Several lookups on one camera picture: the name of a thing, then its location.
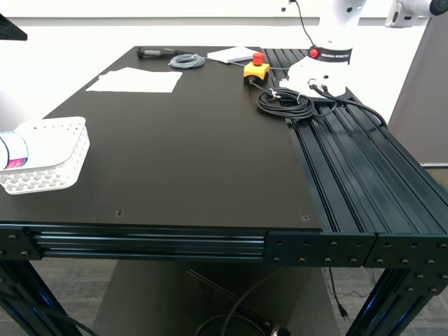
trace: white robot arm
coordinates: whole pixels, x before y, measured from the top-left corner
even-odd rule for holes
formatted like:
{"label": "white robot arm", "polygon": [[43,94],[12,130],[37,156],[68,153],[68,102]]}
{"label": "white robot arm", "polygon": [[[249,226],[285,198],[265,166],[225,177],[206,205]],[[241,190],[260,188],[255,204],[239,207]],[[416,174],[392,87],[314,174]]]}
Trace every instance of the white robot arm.
{"label": "white robot arm", "polygon": [[[334,97],[346,94],[344,79],[352,51],[350,34],[358,25],[367,0],[327,1],[330,5],[325,8],[319,25],[325,32],[325,39],[316,41],[309,49],[308,56],[289,69],[288,82],[282,83],[286,88],[314,98],[322,96],[310,88],[310,83],[328,88]],[[419,16],[433,17],[447,11],[448,0],[393,0],[386,26],[411,27]]]}
{"label": "white robot arm", "polygon": [[386,27],[412,27],[419,16],[430,18],[447,11],[448,0],[393,0]]}

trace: white notepad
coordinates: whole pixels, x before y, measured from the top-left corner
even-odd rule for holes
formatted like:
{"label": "white notepad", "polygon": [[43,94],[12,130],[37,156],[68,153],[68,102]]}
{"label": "white notepad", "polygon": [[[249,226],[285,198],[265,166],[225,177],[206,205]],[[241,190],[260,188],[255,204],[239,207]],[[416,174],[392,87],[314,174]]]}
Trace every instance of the white notepad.
{"label": "white notepad", "polygon": [[224,49],[221,51],[209,52],[207,57],[224,62],[224,63],[232,63],[232,62],[240,62],[246,60],[252,60],[253,54],[257,53],[257,51],[248,49],[246,47],[235,47],[230,49]]}

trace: screw hole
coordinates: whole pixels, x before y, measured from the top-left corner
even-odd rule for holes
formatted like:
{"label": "screw hole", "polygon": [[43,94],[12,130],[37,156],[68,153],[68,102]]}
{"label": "screw hole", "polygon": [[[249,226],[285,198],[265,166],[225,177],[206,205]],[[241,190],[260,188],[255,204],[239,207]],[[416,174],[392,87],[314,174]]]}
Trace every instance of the screw hole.
{"label": "screw hole", "polygon": [[115,217],[116,218],[123,217],[124,215],[125,215],[125,211],[124,210],[117,210],[117,211],[115,211]]}

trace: white plastic basket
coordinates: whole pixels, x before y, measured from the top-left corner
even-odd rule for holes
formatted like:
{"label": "white plastic basket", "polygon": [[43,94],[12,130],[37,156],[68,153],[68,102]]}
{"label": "white plastic basket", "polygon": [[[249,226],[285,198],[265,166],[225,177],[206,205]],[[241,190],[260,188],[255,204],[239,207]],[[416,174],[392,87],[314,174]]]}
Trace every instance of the white plastic basket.
{"label": "white plastic basket", "polygon": [[90,146],[82,117],[29,121],[15,130],[28,146],[27,163],[0,170],[0,184],[10,194],[64,189],[78,180]]}

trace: screwdriver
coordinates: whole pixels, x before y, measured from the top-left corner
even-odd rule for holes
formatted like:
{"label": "screwdriver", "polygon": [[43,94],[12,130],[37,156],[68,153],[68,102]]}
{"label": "screwdriver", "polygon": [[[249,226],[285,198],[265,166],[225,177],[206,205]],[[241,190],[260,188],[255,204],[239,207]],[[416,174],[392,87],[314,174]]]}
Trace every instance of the screwdriver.
{"label": "screwdriver", "polygon": [[139,59],[144,58],[144,56],[149,57],[174,57],[177,55],[190,54],[191,52],[182,51],[182,50],[174,50],[168,48],[154,48],[154,47],[138,47],[137,48],[137,57]]}

